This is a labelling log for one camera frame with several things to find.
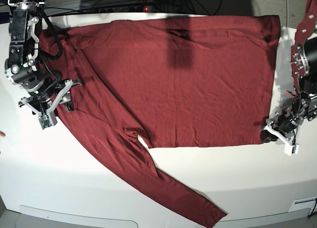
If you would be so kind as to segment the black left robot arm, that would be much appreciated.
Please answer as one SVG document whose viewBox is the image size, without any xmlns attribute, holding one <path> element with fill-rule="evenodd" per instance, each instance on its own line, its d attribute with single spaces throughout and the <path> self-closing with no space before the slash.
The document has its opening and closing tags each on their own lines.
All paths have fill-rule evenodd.
<svg viewBox="0 0 317 228">
<path fill-rule="evenodd" d="M 297 27 L 295 43 L 291 46 L 290 66 L 295 94 L 290 105 L 279 108 L 266 119 L 263 142 L 281 140 L 287 155 L 297 154 L 297 135 L 305 119 L 317 118 L 317 0 L 307 0 L 305 16 Z"/>
</svg>

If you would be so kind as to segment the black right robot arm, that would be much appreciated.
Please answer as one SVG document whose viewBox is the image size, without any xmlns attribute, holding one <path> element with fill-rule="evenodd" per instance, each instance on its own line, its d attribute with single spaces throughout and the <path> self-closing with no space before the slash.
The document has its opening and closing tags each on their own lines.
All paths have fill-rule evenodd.
<svg viewBox="0 0 317 228">
<path fill-rule="evenodd" d="M 58 70 L 51 70 L 48 60 L 58 60 L 63 53 L 63 46 L 56 30 L 45 14 L 46 0 L 8 0 L 12 11 L 9 23 L 9 57 L 5 62 L 5 76 L 13 84 L 22 87 L 29 93 L 18 106 L 28 106 L 33 114 L 39 116 L 52 112 L 56 114 L 51 97 L 61 94 L 59 103 L 68 112 L 74 110 L 70 90 Z M 52 55 L 40 48 L 42 23 L 46 22 L 53 40 L 57 45 L 57 53 Z"/>
</svg>

